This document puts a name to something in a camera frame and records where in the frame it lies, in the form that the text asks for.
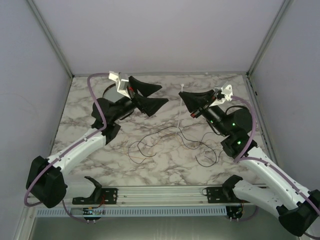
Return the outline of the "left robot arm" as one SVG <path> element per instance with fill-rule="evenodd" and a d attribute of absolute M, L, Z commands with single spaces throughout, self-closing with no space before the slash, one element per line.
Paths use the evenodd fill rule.
<path fill-rule="evenodd" d="M 159 84 L 145 83 L 133 76 L 110 72 L 108 79 L 113 85 L 107 91 L 114 90 L 120 98 L 116 101 L 105 96 L 97 98 L 91 87 L 91 79 L 98 77 L 95 73 L 87 78 L 87 86 L 93 99 L 91 116 L 94 123 L 78 140 L 62 151 L 48 157 L 37 156 L 31 163 L 26 181 L 24 204 L 29 203 L 29 195 L 38 199 L 38 204 L 53 208 L 65 199 L 72 199 L 74 204 L 99 204 L 102 200 L 102 185 L 90 176 L 79 179 L 67 179 L 69 173 L 95 151 L 109 144 L 119 133 L 118 120 L 129 117 L 136 109 L 147 116 L 153 116 L 169 100 L 152 98 L 159 91 Z"/>

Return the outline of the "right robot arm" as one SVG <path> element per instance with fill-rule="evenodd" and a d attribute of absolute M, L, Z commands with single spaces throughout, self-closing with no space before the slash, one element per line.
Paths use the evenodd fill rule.
<path fill-rule="evenodd" d="M 269 212 L 294 236 L 307 235 L 308 228 L 320 216 L 320 191 L 299 184 L 258 146 L 254 141 L 256 113 L 248 101 L 221 90 L 181 91 L 179 96 L 192 118 L 204 117 L 224 137 L 221 145 L 225 154 L 255 173 L 267 186 L 255 187 L 233 175 L 222 185 L 224 195 Z"/>

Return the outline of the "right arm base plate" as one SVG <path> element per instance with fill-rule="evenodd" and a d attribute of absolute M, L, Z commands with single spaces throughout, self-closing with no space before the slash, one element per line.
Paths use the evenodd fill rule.
<path fill-rule="evenodd" d="M 249 201 L 237 198 L 233 193 L 224 193 L 222 186 L 205 187 L 200 190 L 200 193 L 206 197 L 209 204 L 240 204 L 249 203 Z"/>

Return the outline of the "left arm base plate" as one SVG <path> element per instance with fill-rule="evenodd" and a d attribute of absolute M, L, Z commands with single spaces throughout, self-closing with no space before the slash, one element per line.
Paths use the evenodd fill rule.
<path fill-rule="evenodd" d="M 115 205 L 118 199 L 118 189 L 113 187 L 94 190 L 89 197 L 75 197 L 73 205 Z"/>

